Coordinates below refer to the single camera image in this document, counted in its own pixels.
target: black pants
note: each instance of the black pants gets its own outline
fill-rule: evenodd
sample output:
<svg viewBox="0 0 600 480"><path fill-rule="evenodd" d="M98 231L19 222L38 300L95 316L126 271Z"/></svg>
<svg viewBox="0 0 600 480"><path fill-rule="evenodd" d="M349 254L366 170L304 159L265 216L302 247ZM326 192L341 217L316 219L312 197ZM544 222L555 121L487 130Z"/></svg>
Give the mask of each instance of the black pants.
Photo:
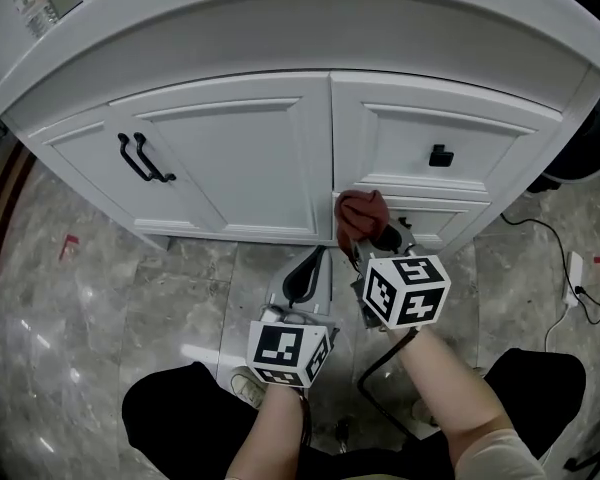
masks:
<svg viewBox="0 0 600 480"><path fill-rule="evenodd" d="M485 380L521 439L540 458L580 410L585 371L573 356L512 349ZM256 416L255 409L221 389L201 363L145 377L122 404L129 443L171 480L224 479ZM452 479L446 439L438 432L402 452L300 452L298 478L374 473L410 480Z"/></svg>

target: white sleeve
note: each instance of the white sleeve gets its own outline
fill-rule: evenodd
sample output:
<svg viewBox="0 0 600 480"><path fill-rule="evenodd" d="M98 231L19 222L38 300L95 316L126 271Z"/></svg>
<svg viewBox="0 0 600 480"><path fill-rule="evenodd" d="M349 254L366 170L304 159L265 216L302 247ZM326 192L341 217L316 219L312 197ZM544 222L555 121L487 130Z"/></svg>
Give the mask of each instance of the white sleeve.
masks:
<svg viewBox="0 0 600 480"><path fill-rule="evenodd" d="M515 430L497 430L473 443L456 464L456 480L546 480Z"/></svg>

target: black door handle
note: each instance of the black door handle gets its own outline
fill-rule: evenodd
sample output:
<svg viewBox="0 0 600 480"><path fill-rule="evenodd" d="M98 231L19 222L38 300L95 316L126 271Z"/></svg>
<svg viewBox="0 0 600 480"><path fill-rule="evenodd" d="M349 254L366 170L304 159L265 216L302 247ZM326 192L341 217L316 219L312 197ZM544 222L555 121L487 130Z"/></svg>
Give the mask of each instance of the black door handle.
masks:
<svg viewBox="0 0 600 480"><path fill-rule="evenodd" d="M445 151L444 144L436 144L433 146L431 156L429 156L429 165L431 167L449 167L453 162L453 153Z"/></svg>
<svg viewBox="0 0 600 480"><path fill-rule="evenodd" d="M153 179L153 174L145 174L142 169L138 167L138 164L133 161L133 158L129 156L129 153L127 153L126 148L127 144L129 144L129 137L127 137L124 133L119 133L118 139L120 140L120 154L122 155L122 158L124 158L125 162L127 162L129 167L131 167L144 181L151 181Z"/></svg>
<svg viewBox="0 0 600 480"><path fill-rule="evenodd" d="M138 147L136 148L138 157L144 162L144 165L146 165L149 168L151 174L155 179L161 181L162 183L167 183L168 181L173 181L176 179L176 175L170 172L163 176L162 173L158 170L158 168L155 165L153 165L153 162L149 160L149 157L147 157L147 155L144 154L144 151L142 151L142 147L147 142L147 138L144 135L136 132L133 134L133 138L136 139L136 143L138 144Z"/></svg>

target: person's left arm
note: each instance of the person's left arm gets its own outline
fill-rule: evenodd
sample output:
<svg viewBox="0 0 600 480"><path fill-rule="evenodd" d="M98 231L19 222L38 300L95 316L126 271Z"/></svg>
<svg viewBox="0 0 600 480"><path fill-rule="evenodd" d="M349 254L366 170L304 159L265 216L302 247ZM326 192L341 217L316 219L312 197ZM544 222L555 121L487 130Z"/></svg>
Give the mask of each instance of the person's left arm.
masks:
<svg viewBox="0 0 600 480"><path fill-rule="evenodd" d="M292 480L296 477L303 413L300 396L269 385L251 432L227 471L238 480Z"/></svg>

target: cabinet door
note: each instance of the cabinet door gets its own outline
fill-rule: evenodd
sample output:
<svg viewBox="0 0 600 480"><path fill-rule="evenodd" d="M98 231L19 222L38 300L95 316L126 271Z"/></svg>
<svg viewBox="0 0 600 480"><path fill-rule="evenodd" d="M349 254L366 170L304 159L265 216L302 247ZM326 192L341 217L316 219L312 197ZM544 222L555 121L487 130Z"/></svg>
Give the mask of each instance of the cabinet door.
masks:
<svg viewBox="0 0 600 480"><path fill-rule="evenodd" d="M337 191L489 201L562 120L541 105L447 80L349 72L331 78ZM436 146L444 152L436 154Z"/></svg>
<svg viewBox="0 0 600 480"><path fill-rule="evenodd" d="M174 188L179 180L161 183L145 181L121 155L118 134L129 137L125 151L145 174L149 169L138 158L134 133L143 133L151 142L151 130L147 123L130 123L112 116L108 109L95 109L69 118L38 134L36 139L54 148L80 174L97 189L115 202L135 219L135 227L141 222L159 220L175 229L196 228L188 207ZM158 151L152 144L145 146L145 153L156 165L169 172Z"/></svg>
<svg viewBox="0 0 600 480"><path fill-rule="evenodd" d="M328 74L210 80L112 106L155 126L211 203L205 221L216 233L331 239Z"/></svg>

